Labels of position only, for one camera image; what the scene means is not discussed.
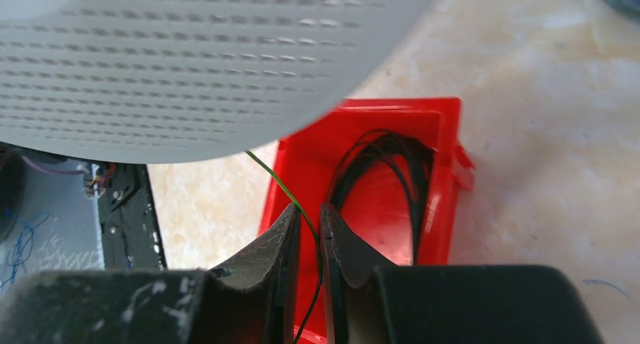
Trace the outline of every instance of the red container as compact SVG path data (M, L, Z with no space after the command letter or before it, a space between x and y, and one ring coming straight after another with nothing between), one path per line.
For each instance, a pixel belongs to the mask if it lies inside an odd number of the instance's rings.
M373 129L388 129L419 139L435 150L418 258L419 265L447 263L460 189L473 186L473 163L457 140L460 100L347 100L322 120L280 140L275 172L318 227L334 170L356 140ZM289 204L272 180L260 234ZM351 229L392 261L411 262L411 227L404 191L394 173L380 164L353 187L342 210ZM303 227L296 301L296 325L302 321L318 280L315 243ZM325 305L321 296L307 323L303 340L325 343Z

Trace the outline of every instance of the marble tabletop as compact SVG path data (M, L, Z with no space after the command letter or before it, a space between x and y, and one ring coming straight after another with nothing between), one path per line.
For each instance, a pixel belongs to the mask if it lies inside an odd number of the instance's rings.
M574 283L608 343L640 340L640 24L601 0L439 0L354 97L463 99L477 165L451 263L536 263ZM257 154L273 161L275 145ZM257 234L248 157L149 167L171 268Z

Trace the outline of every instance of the black wire bundle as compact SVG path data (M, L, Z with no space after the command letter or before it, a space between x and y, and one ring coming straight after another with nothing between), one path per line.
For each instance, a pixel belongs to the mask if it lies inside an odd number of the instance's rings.
M405 160L408 177L394 162L396 156ZM367 132L340 160L334 174L329 203L338 211L342 210L355 183L380 162L393 171L405 191L411 219L415 262L429 194L429 176L433 166L433 150L419 140L387 130Z

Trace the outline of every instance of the white plastic cover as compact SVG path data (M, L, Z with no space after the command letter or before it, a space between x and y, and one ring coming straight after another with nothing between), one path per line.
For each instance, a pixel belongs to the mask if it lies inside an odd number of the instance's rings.
M251 148L338 104L432 1L3 0L0 140L131 163Z

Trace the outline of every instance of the green cable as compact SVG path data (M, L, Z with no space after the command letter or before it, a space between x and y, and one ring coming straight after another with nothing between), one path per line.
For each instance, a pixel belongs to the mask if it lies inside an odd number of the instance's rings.
M294 339L294 343L297 343L300 340L300 337L302 336L302 332L304 331L306 322L309 320L309 317L311 316L311 312L313 311L315 302L318 301L318 295L320 295L320 288L322 286L322 251L320 248L320 236L318 236L318 233L315 231L315 228L311 224L311 220L309 219L309 216L306 215L306 212L304 211L302 206L300 206L300 202L294 197L293 194L291 194L291 191L289 191L289 189L285 186L282 180L280 180L280 177L278 177L278 174L276 174L273 171L273 169L269 168L269 166L266 165L260 158L258 158L251 150L245 150L245 153L247 153L247 155L251 159L253 159L256 163L258 163L258 165L260 165L264 170L266 170L267 173L269 173L269 175L273 178L273 180L275 180L275 182L278 183L278 186L280 186L280 189L282 189L282 191L289 197L289 199L291 199L291 202L293 202L293 204L295 204L295 206L298 207L300 212L302 212L304 220L306 221L306 224L311 230L311 234L313 235L313 238L315 240L315 250L316 250L316 256L318 259L318 285L315 287L315 293L313 294L313 299L311 300L311 305L309 306L309 310L307 310L306 314L304 315L304 319L300 323L300 329L298 330L298 334Z

